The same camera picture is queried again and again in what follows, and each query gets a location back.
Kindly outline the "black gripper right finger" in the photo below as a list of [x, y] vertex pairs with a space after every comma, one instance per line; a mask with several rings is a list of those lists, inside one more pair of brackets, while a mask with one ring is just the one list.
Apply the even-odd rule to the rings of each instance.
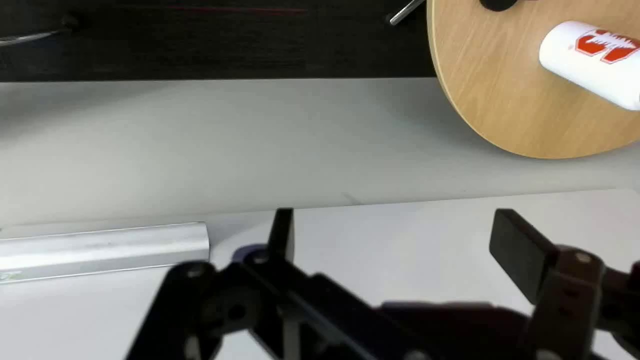
[[605, 360], [595, 335], [608, 332], [640, 359], [640, 263], [610, 269], [591, 250], [554, 245], [512, 208], [495, 212], [493, 259], [535, 307], [518, 351], [530, 360]]

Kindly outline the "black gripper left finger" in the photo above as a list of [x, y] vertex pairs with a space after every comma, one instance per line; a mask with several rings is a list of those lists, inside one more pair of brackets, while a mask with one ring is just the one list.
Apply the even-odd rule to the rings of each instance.
[[173, 267], [127, 360], [218, 360], [225, 340], [251, 332], [274, 360], [374, 360], [367, 337], [338, 310], [367, 307], [293, 264], [295, 211], [274, 215], [269, 241], [244, 247], [218, 271]]

